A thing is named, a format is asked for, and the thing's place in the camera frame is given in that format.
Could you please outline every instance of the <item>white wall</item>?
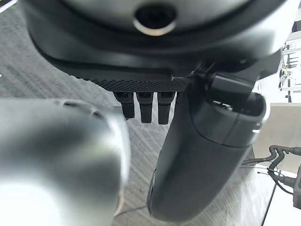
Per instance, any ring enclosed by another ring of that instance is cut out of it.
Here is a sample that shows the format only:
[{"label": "white wall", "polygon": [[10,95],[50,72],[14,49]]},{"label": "white wall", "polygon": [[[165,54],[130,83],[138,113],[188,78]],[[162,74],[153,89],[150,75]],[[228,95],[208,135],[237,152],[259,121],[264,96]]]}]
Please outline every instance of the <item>white wall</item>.
[{"label": "white wall", "polygon": [[[270,117],[253,146],[255,157],[269,156],[271,145],[301,147],[301,104],[271,104]],[[300,164],[300,156],[286,154],[279,166],[282,170],[297,173]]]},{"label": "white wall", "polygon": [[[295,178],[297,175],[289,172],[282,172],[285,176]],[[290,187],[283,186],[292,192]],[[264,221],[263,226],[300,226],[301,210],[293,207],[293,196],[285,193],[276,187],[272,202]]]}]

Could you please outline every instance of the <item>black connector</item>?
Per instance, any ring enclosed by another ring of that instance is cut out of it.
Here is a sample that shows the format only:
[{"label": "black connector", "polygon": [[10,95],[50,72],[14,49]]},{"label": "black connector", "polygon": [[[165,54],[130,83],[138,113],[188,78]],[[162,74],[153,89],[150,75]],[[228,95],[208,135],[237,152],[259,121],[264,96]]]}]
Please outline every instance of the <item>black connector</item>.
[{"label": "black connector", "polygon": [[141,122],[151,123],[152,101],[154,93],[136,93],[140,104]]},{"label": "black connector", "polygon": [[158,93],[158,123],[160,125],[167,125],[169,118],[170,105],[174,100],[174,92]]},{"label": "black connector", "polygon": [[291,148],[291,149],[292,150],[289,151],[290,153],[301,156],[301,147],[294,147],[294,148]]},{"label": "black connector", "polygon": [[115,98],[121,103],[122,112],[126,119],[135,117],[135,105],[133,93],[114,93]]}]

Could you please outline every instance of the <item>blurred metal part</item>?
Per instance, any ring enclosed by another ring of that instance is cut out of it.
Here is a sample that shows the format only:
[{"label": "blurred metal part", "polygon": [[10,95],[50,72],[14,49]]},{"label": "blurred metal part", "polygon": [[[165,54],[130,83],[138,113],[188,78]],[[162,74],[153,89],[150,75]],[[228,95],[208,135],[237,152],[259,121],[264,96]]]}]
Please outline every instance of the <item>blurred metal part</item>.
[{"label": "blurred metal part", "polygon": [[0,104],[0,191],[43,191],[62,226],[111,225],[130,165],[123,116],[74,100]]}]

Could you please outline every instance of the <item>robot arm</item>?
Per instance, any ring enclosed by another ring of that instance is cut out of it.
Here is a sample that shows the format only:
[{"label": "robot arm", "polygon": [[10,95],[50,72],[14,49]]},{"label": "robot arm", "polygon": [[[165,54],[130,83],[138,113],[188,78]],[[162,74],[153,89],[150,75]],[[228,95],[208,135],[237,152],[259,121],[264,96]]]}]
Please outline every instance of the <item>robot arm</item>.
[{"label": "robot arm", "polygon": [[114,92],[126,117],[136,92],[150,123],[158,92],[166,124],[177,92],[148,196],[151,215],[173,222],[201,212],[255,141],[269,106],[251,91],[277,71],[299,2],[20,0],[44,58]]}]

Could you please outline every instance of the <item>wire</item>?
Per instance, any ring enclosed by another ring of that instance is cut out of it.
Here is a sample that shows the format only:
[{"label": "wire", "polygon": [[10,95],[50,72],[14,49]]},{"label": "wire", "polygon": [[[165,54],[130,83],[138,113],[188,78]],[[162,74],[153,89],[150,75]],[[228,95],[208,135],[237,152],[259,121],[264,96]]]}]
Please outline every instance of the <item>wire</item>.
[{"label": "wire", "polygon": [[[275,163],[273,163],[272,161],[269,161],[269,162],[272,163],[272,164],[276,167],[277,171],[279,170],[279,169],[278,169],[278,166],[277,166]],[[255,166],[256,164],[258,164],[258,163],[255,162],[255,163],[242,164],[242,165],[244,165],[244,166]]]},{"label": "wire", "polygon": [[279,182],[278,182],[277,180],[273,179],[273,181],[275,182],[275,184],[276,184],[278,187],[281,188],[282,191],[284,191],[284,192],[286,192],[286,193],[288,193],[288,194],[292,194],[292,195],[293,195],[293,193],[287,191],[284,187],[282,187],[282,186],[279,184]]}]

